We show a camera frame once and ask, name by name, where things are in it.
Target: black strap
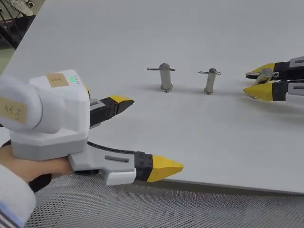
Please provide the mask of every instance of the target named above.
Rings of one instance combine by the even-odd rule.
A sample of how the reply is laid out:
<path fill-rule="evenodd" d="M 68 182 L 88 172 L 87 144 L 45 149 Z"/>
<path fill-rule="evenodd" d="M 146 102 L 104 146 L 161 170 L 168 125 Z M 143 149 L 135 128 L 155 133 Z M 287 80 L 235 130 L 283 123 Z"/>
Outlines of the black strap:
<path fill-rule="evenodd" d="M 11 141 L 7 141 L 2 145 L 8 146 L 11 145 Z M 47 186 L 52 180 L 52 174 L 45 174 L 37 177 L 36 179 L 32 180 L 30 183 L 28 183 L 29 187 L 33 190 L 33 192 L 37 192 L 41 189 L 43 189 L 45 186 Z"/>

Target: white sleeve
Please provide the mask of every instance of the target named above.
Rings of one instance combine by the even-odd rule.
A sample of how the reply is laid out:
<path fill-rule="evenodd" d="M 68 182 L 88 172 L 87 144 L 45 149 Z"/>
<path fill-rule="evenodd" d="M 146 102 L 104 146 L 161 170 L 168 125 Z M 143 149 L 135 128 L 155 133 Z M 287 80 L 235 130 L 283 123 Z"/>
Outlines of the white sleeve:
<path fill-rule="evenodd" d="M 28 184 L 0 165 L 0 227 L 24 227 L 35 204 L 35 194 Z"/>

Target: metal pin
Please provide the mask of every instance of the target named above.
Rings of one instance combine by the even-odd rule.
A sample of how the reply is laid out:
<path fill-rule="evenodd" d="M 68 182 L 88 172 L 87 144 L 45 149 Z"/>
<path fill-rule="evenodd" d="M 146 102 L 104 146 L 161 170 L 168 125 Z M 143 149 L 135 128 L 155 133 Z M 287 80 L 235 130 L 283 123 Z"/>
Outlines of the metal pin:
<path fill-rule="evenodd" d="M 261 75 L 261 72 L 257 72 L 257 73 L 248 72 L 245 75 L 246 76 L 256 76 L 257 77 L 256 78 L 256 83 L 257 84 L 262 84 L 262 83 L 268 82 L 271 79 L 271 77 L 273 77 L 274 79 L 279 78 L 279 76 L 280 76 L 279 72 L 273 72 L 273 70 L 270 69 L 270 68 L 266 68 L 266 69 L 268 69 L 268 70 L 266 71 L 266 70 L 264 70 L 264 68 L 261 70 L 261 72 L 263 72 L 264 76 L 261 76 L 260 79 L 258 79 L 258 77 Z M 266 74 L 271 74 L 272 73 L 273 75 L 270 77 L 269 80 L 267 80 L 268 75 L 265 75 L 265 73 Z"/>
<path fill-rule="evenodd" d="M 274 75 L 274 71 L 270 68 L 263 68 L 260 72 L 260 75 L 257 76 L 254 85 L 264 84 L 269 82 L 269 80 Z"/>
<path fill-rule="evenodd" d="M 159 68 L 147 68 L 147 70 L 159 70 L 161 73 L 161 90 L 165 93 L 170 92 L 173 89 L 171 82 L 170 71 L 175 71 L 175 68 L 170 67 L 169 64 L 163 63 Z"/>
<path fill-rule="evenodd" d="M 207 95 L 211 95 L 213 93 L 213 85 L 215 81 L 216 75 L 222 75 L 221 72 L 217 72 L 216 69 L 211 68 L 208 72 L 199 71 L 199 74 L 208 74 L 206 87 L 204 88 L 204 92 Z"/>

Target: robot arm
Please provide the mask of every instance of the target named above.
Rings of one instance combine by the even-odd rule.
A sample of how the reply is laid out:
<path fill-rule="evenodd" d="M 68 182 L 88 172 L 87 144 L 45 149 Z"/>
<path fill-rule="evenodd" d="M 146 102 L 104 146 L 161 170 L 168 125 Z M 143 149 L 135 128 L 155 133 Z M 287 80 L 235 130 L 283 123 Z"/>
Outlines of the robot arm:
<path fill-rule="evenodd" d="M 0 77 L 0 123 L 9 129 L 14 156 L 41 161 L 67 156 L 77 174 L 105 172 L 106 185 L 158 181 L 183 166 L 162 156 L 88 142 L 89 130 L 123 112 L 133 100 L 90 99 L 74 70 L 23 84 Z"/>

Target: yellow fingertip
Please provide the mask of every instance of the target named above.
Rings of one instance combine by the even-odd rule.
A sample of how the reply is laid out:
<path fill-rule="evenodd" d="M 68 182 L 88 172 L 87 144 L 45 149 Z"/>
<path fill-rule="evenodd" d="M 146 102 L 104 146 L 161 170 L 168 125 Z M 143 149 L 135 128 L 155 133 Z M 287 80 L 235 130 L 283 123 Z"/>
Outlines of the yellow fingertip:
<path fill-rule="evenodd" d="M 261 99 L 263 101 L 273 101 L 272 83 L 254 85 L 252 87 L 245 88 L 244 92 L 249 96 Z"/>
<path fill-rule="evenodd" d="M 266 64 L 266 65 L 263 65 L 263 66 L 261 66 L 261 67 L 255 69 L 255 70 L 251 71 L 251 73 L 259 73 L 259 72 L 261 72 L 261 70 L 262 70 L 263 68 L 270 68 L 270 69 L 274 70 L 275 64 L 276 64 L 276 63 L 268 63 L 268 64 Z"/>
<path fill-rule="evenodd" d="M 119 95 L 113 95 L 113 96 L 110 96 L 110 98 L 115 100 L 117 103 L 121 103 L 122 101 L 132 101 L 132 99 L 130 99 L 130 98 L 119 96 Z"/>
<path fill-rule="evenodd" d="M 160 181 L 183 170 L 184 166 L 166 157 L 153 155 L 153 169 L 148 182 Z"/>

